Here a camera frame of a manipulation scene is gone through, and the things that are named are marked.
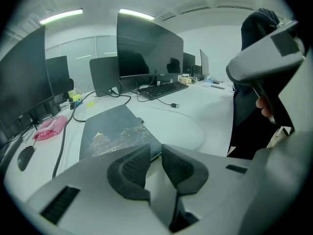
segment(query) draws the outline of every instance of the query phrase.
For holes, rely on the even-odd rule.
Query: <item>black mouse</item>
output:
[[[26,169],[26,166],[28,165],[29,160],[34,154],[34,147],[33,146],[28,146],[26,147],[21,153],[19,154],[18,157],[18,166],[21,171],[24,171]]]

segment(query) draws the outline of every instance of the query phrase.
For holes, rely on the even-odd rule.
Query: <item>desk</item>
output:
[[[144,125],[161,142],[173,144],[198,152],[226,156],[228,152],[232,122],[233,93],[232,84],[222,83],[226,90],[204,88],[203,82],[192,84],[189,88],[160,98],[165,103],[177,103],[179,109],[171,108],[158,100],[138,102],[136,95],[132,97],[127,107],[142,118]],[[95,104],[87,108],[89,102]],[[127,101],[126,97],[102,97],[90,95],[75,111],[77,119],[87,119],[100,112],[111,109]],[[64,107],[59,113],[69,118],[71,111]],[[79,161],[80,142],[84,123],[73,119],[67,126],[66,140],[62,159],[57,175]],[[9,193],[25,202],[35,191],[51,180],[52,172],[59,155],[62,133],[45,141],[35,143],[35,153],[25,171],[17,166],[19,153],[33,140],[22,143],[15,153],[5,176],[4,185]],[[160,163],[152,166],[160,169]]]

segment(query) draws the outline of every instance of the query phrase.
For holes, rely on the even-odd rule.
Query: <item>black keyboard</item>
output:
[[[180,82],[173,82],[168,84],[161,84],[150,86],[147,88],[140,89],[140,94],[145,95],[150,100],[157,99],[159,97],[178,92],[180,90],[188,88],[188,85],[182,84]]]

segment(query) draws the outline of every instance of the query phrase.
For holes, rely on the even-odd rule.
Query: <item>person's hand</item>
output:
[[[265,117],[271,117],[273,115],[272,111],[270,110],[270,107],[268,105],[268,101],[265,97],[261,96],[256,100],[256,107],[262,109],[261,113]]]

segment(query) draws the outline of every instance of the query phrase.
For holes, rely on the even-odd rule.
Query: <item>pink plastic bag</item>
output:
[[[66,122],[67,118],[65,116],[59,116],[54,120],[43,122],[33,139],[36,141],[42,141],[58,135],[62,131]]]

